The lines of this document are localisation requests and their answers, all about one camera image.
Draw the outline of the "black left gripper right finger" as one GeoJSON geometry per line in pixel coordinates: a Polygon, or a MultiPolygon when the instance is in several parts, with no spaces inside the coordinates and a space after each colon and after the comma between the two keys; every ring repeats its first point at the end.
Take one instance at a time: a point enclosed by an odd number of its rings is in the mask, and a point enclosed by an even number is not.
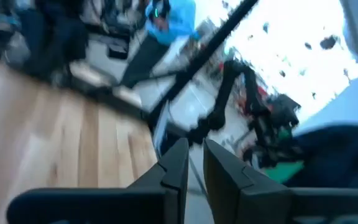
{"type": "Polygon", "coordinates": [[[358,189],[288,188],[212,140],[203,149],[215,223],[358,224],[358,189]]]}

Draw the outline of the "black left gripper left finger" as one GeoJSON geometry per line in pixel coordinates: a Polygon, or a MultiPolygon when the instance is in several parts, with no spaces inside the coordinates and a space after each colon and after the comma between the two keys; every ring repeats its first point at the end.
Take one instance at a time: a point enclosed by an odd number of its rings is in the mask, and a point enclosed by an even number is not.
{"type": "Polygon", "coordinates": [[[126,188],[40,188],[16,196],[8,223],[183,223],[189,145],[179,139],[126,188]]]}

